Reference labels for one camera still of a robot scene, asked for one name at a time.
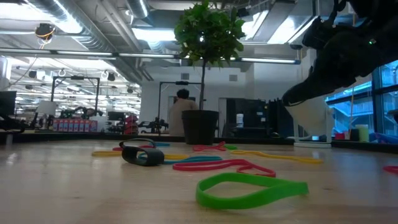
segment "pillar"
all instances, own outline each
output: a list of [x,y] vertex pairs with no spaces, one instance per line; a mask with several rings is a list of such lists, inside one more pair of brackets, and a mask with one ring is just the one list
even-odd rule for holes
[[7,91],[11,78],[11,63],[5,57],[0,57],[0,91]]

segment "plant pot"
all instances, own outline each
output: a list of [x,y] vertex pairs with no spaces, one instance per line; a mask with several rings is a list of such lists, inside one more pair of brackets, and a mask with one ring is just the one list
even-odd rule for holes
[[185,142],[193,145],[213,144],[217,120],[217,111],[183,111],[182,122],[184,126]]

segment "yellow rubber band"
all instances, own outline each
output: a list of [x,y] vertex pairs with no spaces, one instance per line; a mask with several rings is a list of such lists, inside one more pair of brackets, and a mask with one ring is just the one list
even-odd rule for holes
[[91,153],[95,157],[118,157],[122,156],[122,151],[95,151]]
[[[95,151],[91,153],[92,156],[95,157],[118,157],[122,155],[121,151]],[[164,159],[168,160],[181,160],[188,158],[188,155],[183,154],[165,154]]]
[[305,162],[310,164],[321,164],[323,160],[321,159],[314,159],[311,157],[298,157],[298,156],[277,156],[277,155],[270,155],[259,151],[244,151],[244,150],[233,150],[231,151],[232,154],[243,155],[243,154],[252,154],[261,157],[267,157],[271,159],[289,159],[297,162]]

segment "person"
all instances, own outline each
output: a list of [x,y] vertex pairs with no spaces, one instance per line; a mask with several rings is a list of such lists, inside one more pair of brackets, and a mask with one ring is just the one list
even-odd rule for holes
[[182,112],[186,110],[199,110],[198,105],[189,100],[189,91],[181,89],[177,92],[177,101],[169,111],[169,133],[171,136],[184,137],[184,128],[182,124]]

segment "computer monitor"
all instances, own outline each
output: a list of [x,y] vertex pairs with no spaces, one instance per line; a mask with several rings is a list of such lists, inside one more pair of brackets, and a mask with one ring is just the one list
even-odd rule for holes
[[17,91],[0,91],[0,113],[13,115],[15,112],[15,99]]

